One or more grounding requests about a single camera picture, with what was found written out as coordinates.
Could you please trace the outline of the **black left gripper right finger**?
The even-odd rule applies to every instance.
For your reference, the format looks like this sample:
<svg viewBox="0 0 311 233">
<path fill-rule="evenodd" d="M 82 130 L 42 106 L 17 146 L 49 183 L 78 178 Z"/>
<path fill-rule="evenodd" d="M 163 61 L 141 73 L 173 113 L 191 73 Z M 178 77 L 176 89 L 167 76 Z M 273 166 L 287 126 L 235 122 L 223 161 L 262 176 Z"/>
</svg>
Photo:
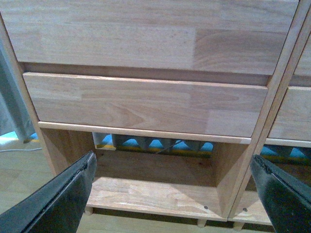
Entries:
<svg viewBox="0 0 311 233">
<path fill-rule="evenodd" d="M 311 187 L 254 154 L 250 170 L 259 199 L 276 233 L 311 231 Z"/>
</svg>

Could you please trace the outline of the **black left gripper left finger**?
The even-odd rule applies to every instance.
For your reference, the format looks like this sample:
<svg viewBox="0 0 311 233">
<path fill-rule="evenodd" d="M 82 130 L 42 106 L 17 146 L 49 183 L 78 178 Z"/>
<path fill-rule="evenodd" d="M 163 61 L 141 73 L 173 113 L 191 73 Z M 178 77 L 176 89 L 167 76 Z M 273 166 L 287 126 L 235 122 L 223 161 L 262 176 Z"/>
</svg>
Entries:
<svg viewBox="0 0 311 233">
<path fill-rule="evenodd" d="M 0 216 L 2 233 L 75 233 L 85 211 L 97 159 L 89 151 Z"/>
</svg>

